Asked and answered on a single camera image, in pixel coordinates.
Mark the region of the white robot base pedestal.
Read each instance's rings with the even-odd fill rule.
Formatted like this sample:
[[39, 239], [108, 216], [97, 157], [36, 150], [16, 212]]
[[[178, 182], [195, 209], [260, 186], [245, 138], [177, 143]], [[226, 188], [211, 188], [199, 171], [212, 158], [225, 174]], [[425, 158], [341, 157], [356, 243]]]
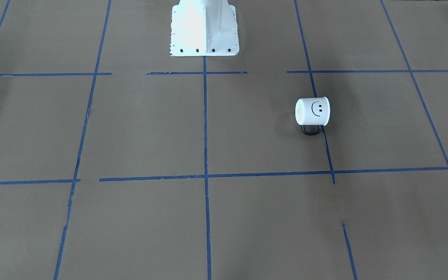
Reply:
[[239, 54], [236, 8], [227, 0], [180, 0], [171, 16], [171, 56]]

